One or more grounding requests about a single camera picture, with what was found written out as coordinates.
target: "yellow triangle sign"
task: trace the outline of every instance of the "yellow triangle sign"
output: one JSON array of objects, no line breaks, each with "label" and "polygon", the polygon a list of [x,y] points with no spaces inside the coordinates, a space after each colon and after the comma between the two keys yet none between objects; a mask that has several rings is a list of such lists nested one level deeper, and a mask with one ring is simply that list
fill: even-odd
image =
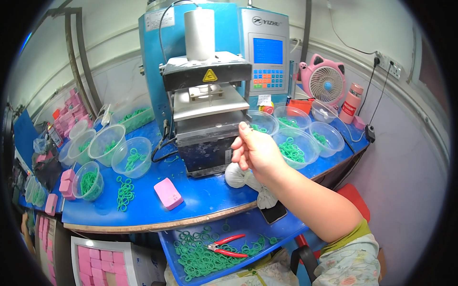
[{"label": "yellow triangle sign", "polygon": [[217,80],[218,80],[218,77],[216,77],[216,74],[213,72],[213,70],[208,69],[202,81],[208,82],[208,81],[217,81]]}]

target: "wall socket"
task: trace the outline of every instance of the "wall socket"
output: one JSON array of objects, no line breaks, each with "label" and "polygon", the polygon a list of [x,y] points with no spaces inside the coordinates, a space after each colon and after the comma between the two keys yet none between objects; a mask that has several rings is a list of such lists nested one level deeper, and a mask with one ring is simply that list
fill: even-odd
[{"label": "wall socket", "polygon": [[390,61],[394,62],[394,65],[390,68],[390,74],[399,80],[402,70],[400,63],[380,52],[376,52],[376,56],[380,59],[380,63],[378,65],[386,71],[388,71]]}]

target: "wire cutter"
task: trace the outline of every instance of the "wire cutter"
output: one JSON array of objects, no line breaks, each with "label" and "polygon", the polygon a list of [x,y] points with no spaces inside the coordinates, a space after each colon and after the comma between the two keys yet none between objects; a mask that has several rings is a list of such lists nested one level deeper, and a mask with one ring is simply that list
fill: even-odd
[{"label": "wire cutter", "polygon": [[207,245],[207,249],[208,250],[212,250],[212,251],[214,251],[216,253],[220,253],[220,254],[227,255],[227,256],[232,256],[232,257],[237,257],[237,258],[248,257],[248,255],[246,255],[246,254],[234,253],[234,252],[231,252],[231,251],[227,251],[227,250],[224,250],[224,249],[217,248],[218,245],[222,245],[222,244],[231,242],[231,241],[236,240],[236,239],[241,238],[241,237],[245,237],[245,234],[237,234],[237,235],[233,235],[233,236],[227,237],[225,239],[218,240],[216,242],[213,242],[213,243]]}]

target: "smartphone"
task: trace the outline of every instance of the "smartphone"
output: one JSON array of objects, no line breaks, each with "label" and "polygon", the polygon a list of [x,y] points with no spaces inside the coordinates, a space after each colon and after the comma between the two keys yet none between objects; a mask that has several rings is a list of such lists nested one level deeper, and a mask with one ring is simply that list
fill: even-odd
[{"label": "smartphone", "polygon": [[278,201],[274,207],[270,209],[262,209],[260,211],[264,219],[267,221],[267,224],[273,224],[287,214],[286,208],[282,203],[280,203],[280,201]]}]

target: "blue lcd screen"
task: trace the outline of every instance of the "blue lcd screen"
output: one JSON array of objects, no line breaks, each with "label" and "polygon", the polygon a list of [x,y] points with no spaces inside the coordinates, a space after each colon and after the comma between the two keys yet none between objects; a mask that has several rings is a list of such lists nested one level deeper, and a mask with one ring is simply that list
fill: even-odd
[{"label": "blue lcd screen", "polygon": [[255,64],[283,64],[283,41],[253,38]]}]

